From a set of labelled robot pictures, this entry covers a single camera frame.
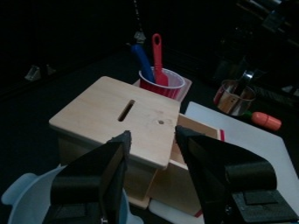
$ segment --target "red plastic cup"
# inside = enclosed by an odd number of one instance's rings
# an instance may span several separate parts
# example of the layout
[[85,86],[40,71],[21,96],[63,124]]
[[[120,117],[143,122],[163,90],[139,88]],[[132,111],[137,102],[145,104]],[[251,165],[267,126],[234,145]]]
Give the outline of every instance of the red plastic cup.
[[183,86],[185,85],[184,78],[176,72],[173,72],[165,68],[163,68],[163,73],[168,77],[168,87],[157,85],[157,84],[152,83],[149,80],[147,80],[144,78],[144,76],[141,75],[141,71],[139,71],[139,77],[140,77],[139,87],[159,94],[159,95],[164,95],[164,96],[175,99]]

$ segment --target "cup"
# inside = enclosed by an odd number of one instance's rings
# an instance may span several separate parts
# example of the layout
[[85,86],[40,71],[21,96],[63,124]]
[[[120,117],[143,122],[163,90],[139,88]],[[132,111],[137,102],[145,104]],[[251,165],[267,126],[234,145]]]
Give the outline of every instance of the cup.
[[157,93],[159,95],[164,95],[171,99],[175,99],[183,86],[185,85],[184,78],[176,72],[165,68],[163,68],[163,73],[168,77],[168,86],[161,86],[152,83],[149,80],[144,78],[141,71],[139,71],[139,77],[140,77],[139,87],[153,93]]
[[213,97],[219,110],[231,116],[242,116],[256,99],[255,91],[248,86],[244,86],[240,91],[239,87],[238,80],[224,80]]

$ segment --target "red handle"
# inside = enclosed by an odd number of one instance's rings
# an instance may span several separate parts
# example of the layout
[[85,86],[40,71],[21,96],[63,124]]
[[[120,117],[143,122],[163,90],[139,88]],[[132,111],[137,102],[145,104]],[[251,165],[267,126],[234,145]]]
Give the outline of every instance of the red handle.
[[153,68],[163,69],[163,39],[161,35],[156,33],[152,36],[152,45],[153,45]]

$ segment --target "blue handle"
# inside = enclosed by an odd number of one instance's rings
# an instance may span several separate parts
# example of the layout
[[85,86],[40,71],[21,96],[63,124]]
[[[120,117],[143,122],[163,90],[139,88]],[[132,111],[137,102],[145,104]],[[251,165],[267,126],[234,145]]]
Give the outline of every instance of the blue handle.
[[145,52],[143,47],[136,44],[131,46],[131,52],[136,55],[136,58],[139,60],[139,63],[141,65],[141,74],[144,76],[144,78],[151,81],[152,83],[155,83],[155,75],[153,75],[153,71],[149,65],[149,61],[145,57]]

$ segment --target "wooden box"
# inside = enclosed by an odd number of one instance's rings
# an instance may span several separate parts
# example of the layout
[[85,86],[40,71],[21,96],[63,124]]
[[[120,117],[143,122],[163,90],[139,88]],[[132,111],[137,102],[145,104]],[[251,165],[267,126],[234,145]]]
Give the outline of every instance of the wooden box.
[[165,169],[180,103],[140,87],[101,77],[51,119],[65,165],[125,130],[132,134],[125,191],[147,207],[156,170]]

